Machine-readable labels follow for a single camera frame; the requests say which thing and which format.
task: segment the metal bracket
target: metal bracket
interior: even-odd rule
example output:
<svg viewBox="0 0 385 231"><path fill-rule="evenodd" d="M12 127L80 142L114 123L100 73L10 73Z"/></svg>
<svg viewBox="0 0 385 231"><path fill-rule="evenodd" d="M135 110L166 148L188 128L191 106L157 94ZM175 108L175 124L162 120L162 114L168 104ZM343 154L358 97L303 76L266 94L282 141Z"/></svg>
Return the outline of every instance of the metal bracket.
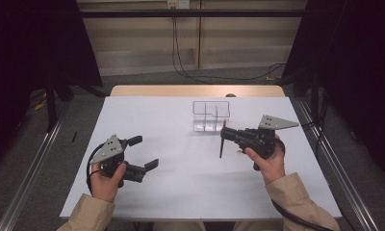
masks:
<svg viewBox="0 0 385 231"><path fill-rule="evenodd" d="M124 150L121 147L121 143L118 137L116 135L112 135L99 149L99 151L96 152L96 155L94 155L93 159L90 160L90 164L93 165L104 160L110 159L122 153L123 151Z"/></svg>
<svg viewBox="0 0 385 231"><path fill-rule="evenodd" d="M259 123L259 128L268 130L279 130L284 128L296 127L298 123L283 118L264 115Z"/></svg>

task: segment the wall outlet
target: wall outlet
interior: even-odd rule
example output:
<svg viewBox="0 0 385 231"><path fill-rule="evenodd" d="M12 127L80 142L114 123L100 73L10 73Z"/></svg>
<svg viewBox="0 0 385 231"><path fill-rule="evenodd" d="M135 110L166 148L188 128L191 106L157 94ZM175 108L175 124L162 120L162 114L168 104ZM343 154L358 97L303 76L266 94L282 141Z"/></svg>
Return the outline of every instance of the wall outlet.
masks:
<svg viewBox="0 0 385 231"><path fill-rule="evenodd" d="M190 0L178 0L178 9L189 9Z"/></svg>
<svg viewBox="0 0 385 231"><path fill-rule="evenodd" d="M168 9L178 9L178 0L167 0Z"/></svg>

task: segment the gray floor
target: gray floor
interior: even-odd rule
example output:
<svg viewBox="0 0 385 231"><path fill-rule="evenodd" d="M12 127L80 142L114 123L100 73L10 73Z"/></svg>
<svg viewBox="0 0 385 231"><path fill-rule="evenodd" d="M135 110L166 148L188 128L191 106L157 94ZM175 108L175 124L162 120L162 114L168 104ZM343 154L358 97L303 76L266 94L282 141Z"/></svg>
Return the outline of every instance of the gray floor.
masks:
<svg viewBox="0 0 385 231"><path fill-rule="evenodd" d="M232 68L189 71L191 75L217 75L222 77L240 78L241 80L208 79L210 84L271 84L265 77L252 80L244 78L259 77L267 72L266 67ZM175 72L136 74L129 76L112 76L103 78L104 87L99 88L110 92L115 85L135 84L201 84L190 78L182 77ZM22 201L21 211L15 211L18 216L11 223L13 230L55 230L64 220L59 213L64 206L64 200L74 180L83 154L88 146L94 124L103 105L103 98L97 98L86 91L72 87L75 97L66 103L57 99L58 112L64 116L61 128L54 143L49 148L46 157L41 162L38 175L34 178L33 187L27 192L28 197ZM300 101L309 101L309 93L302 98L296 98L292 86L284 87L285 93L291 97L294 108L301 123L306 123L305 115L300 110ZM38 111L30 109L21 121L15 134L11 136L10 148L0 161L0 220L13 197L24 181L31 163L41 148L47 128L46 106ZM305 131L311 145L315 148L316 139L311 129ZM369 209L369 214L377 225L378 230L385 230L385 174L373 163L370 154L363 143L356 141L350 135L350 130L342 117L330 104L325 118L324 134L329 139L346 174L361 195ZM319 150L321 169L330 184L339 207L355 227L364 230L359 218L355 215L349 198L343 192L332 167ZM352 230L346 219L339 219L342 230ZM129 223L114 221L109 230L131 230Z"/></svg>

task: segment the black curtain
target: black curtain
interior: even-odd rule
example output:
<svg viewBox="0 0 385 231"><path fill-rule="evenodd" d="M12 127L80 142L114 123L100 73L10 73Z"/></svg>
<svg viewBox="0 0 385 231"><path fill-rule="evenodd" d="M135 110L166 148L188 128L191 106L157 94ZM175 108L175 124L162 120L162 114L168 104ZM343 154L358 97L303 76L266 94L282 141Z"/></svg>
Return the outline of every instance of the black curtain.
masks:
<svg viewBox="0 0 385 231"><path fill-rule="evenodd" d="M309 0L305 10L314 13L301 19L294 45L282 74L282 84L294 83L294 94L304 95L326 59L346 0Z"/></svg>
<svg viewBox="0 0 385 231"><path fill-rule="evenodd" d="M102 85L76 1L0 0L0 156L50 75L56 86Z"/></svg>
<svg viewBox="0 0 385 231"><path fill-rule="evenodd" d="M320 81L385 171L385 0L349 1Z"/></svg>

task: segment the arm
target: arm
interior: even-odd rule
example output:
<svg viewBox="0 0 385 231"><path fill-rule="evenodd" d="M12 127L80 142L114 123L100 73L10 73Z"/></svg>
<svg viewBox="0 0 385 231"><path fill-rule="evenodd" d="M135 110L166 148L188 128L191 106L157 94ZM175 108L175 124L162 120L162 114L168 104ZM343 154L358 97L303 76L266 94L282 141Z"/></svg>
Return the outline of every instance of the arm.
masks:
<svg viewBox="0 0 385 231"><path fill-rule="evenodd" d="M280 207L309 222L332 230L340 230L337 221L310 199L298 175L295 173L286 176L285 154L278 144L273 155L267 160L262 159L250 148L247 148L245 153L261 169L267 191L271 199ZM305 227L287 218L283 218L283 222L285 230L305 230Z"/></svg>
<svg viewBox="0 0 385 231"><path fill-rule="evenodd" d="M331 230L340 230L337 221L311 200L297 173L273 181L266 185L266 189L270 198L289 213ZM283 223L284 230L305 230L285 217Z"/></svg>
<svg viewBox="0 0 385 231"><path fill-rule="evenodd" d="M93 165L91 170L95 172L90 177L92 196L82 195L69 221L58 231L105 230L110 223L115 209L117 185L124 175L126 165L120 165L112 178L102 175L100 164Z"/></svg>

